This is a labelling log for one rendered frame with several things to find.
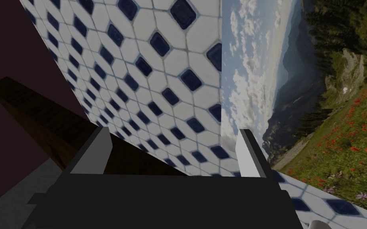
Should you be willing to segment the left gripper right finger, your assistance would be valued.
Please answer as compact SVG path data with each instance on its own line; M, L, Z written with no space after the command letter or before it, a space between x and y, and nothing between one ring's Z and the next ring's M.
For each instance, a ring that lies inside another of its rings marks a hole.
M238 131L235 152L242 177L273 178L269 163L251 130Z

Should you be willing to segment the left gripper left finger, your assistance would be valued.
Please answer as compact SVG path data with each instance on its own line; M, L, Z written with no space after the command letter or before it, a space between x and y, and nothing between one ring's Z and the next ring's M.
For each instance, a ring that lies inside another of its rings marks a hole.
M108 127L97 127L62 174L103 174L113 148Z

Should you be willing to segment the dark brown wooden cabinet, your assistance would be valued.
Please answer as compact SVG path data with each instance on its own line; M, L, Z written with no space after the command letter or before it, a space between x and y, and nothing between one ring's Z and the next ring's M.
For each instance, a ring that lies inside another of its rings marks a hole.
M62 170L98 128L98 125L8 77L0 80L0 104ZM184 175L121 138L112 134L110 137L113 148L104 174Z

